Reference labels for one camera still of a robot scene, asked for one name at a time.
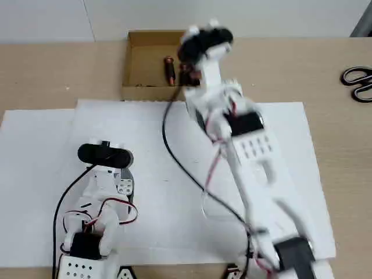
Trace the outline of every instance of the light wood tabletop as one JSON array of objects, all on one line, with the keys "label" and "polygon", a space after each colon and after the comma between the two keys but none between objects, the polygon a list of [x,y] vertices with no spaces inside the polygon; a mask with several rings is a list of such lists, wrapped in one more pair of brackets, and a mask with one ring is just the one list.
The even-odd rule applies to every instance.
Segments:
[{"label": "light wood tabletop", "polygon": [[[125,46],[0,45],[0,114],[73,108],[78,98],[122,99]],[[370,278],[372,104],[355,102],[339,82],[343,70],[357,65],[372,66],[371,38],[238,39],[221,64],[223,77],[237,78],[256,102],[305,104],[337,243],[331,262],[337,279]],[[138,278],[220,278],[223,270],[221,264],[135,268]],[[0,269],[0,278],[50,278],[50,271]]]}]

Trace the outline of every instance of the white paper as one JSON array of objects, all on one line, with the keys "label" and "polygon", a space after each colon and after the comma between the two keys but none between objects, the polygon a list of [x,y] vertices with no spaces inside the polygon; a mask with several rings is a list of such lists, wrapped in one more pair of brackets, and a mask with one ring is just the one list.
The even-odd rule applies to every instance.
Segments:
[{"label": "white paper", "polygon": [[[206,220],[200,210],[200,190],[178,168],[163,146],[161,102],[81,101],[71,136],[75,152],[90,138],[122,142],[133,152],[134,202],[139,218],[123,232],[120,251],[127,248],[191,249],[233,260],[245,249],[245,234],[236,222]],[[323,232],[322,256],[334,257],[335,245],[321,189],[306,115],[301,103],[261,104],[265,121],[274,128],[294,183]],[[203,183],[216,153],[199,127],[189,119],[183,103],[175,103],[167,125],[169,144],[179,160]],[[82,171],[73,156],[68,173]],[[212,191],[240,213],[242,203],[226,162],[215,172]],[[216,214],[224,209],[213,207]]]},{"label": "white paper", "polygon": [[50,266],[53,183],[63,167],[73,109],[10,110],[0,128],[0,266]]},{"label": "white paper", "polygon": [[[332,229],[303,106],[261,106],[276,132],[295,184],[301,185],[307,205],[324,231],[324,253],[333,257]],[[0,187],[4,189],[0,209],[2,220],[9,224],[0,232],[0,266],[51,265],[53,211],[64,189],[84,170],[76,154],[90,138],[122,142],[134,154],[131,171],[139,218],[123,229],[119,248],[122,263],[235,260],[245,249],[243,229],[235,222],[218,223],[202,216],[200,190],[163,146],[160,125],[164,107],[164,103],[153,102],[81,101],[71,133],[72,110],[21,111],[19,116],[8,112],[0,129]],[[176,156],[204,183],[216,148],[189,119],[183,103],[174,104],[167,135]],[[85,185],[86,180],[76,185],[61,212],[75,203]],[[225,162],[219,164],[211,188],[242,212]],[[208,203],[208,208],[215,214],[226,214],[214,204]],[[60,243],[61,227],[58,232]]]}]

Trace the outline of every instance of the robot part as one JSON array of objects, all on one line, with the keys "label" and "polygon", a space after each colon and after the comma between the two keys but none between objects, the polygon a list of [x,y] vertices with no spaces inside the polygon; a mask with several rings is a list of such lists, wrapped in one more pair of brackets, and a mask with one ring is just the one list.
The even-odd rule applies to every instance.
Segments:
[{"label": "robot part", "polygon": [[[87,166],[98,166],[91,171],[82,197],[63,219],[62,247],[70,255],[62,256],[59,278],[116,278],[119,225],[133,222],[138,214],[131,203],[134,179],[128,167],[133,156],[109,141],[84,144],[78,156]],[[131,209],[135,215],[129,218]]]},{"label": "robot part", "polygon": [[[184,90],[188,113],[212,142],[220,143],[245,207],[254,254],[272,270],[291,269],[299,279],[314,278],[321,235],[292,182],[275,135],[259,108],[243,97],[240,84],[221,80],[219,60],[232,41],[231,33],[215,21],[204,30],[193,26],[185,33],[178,57],[202,73],[199,88]],[[278,210],[297,231],[282,229],[273,214]]]}]

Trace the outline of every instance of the black scissors handle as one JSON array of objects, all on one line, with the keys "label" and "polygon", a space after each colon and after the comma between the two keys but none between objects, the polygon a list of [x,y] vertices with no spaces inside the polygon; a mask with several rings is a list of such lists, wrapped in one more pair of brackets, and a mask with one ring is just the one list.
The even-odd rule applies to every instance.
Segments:
[{"label": "black scissors handle", "polygon": [[[355,78],[353,80],[348,79],[348,75],[354,72],[363,73],[363,76]],[[371,68],[358,66],[358,67],[352,67],[350,69],[347,69],[341,75],[340,81],[343,85],[347,85],[347,86],[360,84],[361,85],[360,87],[352,91],[351,97],[357,102],[361,102],[361,103],[372,102],[372,97],[363,98],[359,95],[361,92],[372,89],[372,69]]]},{"label": "black scissors handle", "polygon": [[[348,75],[354,72],[363,73],[363,77],[358,77],[353,80],[348,79]],[[369,81],[372,82],[372,69],[368,67],[352,67],[350,69],[347,69],[344,71],[344,73],[341,75],[340,81],[343,85],[355,85],[355,84],[365,84]]]}]

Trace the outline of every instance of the open cardboard box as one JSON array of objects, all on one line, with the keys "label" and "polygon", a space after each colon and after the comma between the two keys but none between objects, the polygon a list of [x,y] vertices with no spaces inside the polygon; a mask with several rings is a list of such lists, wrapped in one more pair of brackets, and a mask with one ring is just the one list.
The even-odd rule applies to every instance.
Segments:
[{"label": "open cardboard box", "polygon": [[128,34],[122,96],[125,100],[167,101],[175,87],[168,85],[164,57],[174,59],[178,80],[177,50],[184,31],[130,31]]}]

